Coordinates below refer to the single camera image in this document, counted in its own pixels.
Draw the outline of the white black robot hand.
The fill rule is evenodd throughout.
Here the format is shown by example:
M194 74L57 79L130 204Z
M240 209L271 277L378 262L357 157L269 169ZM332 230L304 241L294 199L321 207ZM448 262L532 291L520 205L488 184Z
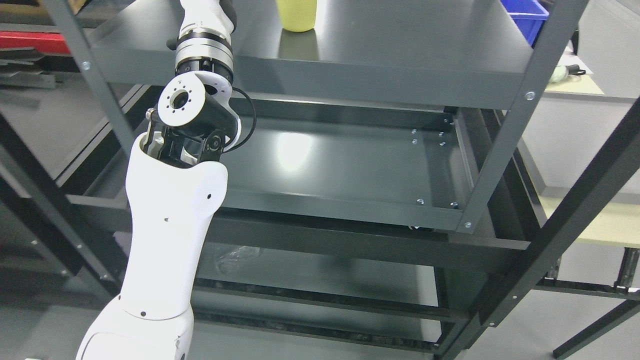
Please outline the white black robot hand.
M166 47L176 50L181 39L190 32L204 32L231 49L231 34L237 26L237 14L232 0L181 0L183 20L176 38L166 41Z

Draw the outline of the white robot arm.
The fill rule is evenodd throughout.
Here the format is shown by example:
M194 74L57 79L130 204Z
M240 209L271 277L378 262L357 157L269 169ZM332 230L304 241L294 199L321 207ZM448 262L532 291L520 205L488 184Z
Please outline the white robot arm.
M125 190L132 243L121 291L89 326L78 360L185 360L202 246L227 193L220 157L240 145L231 109L231 32L193 20L176 40L174 78L135 139Z

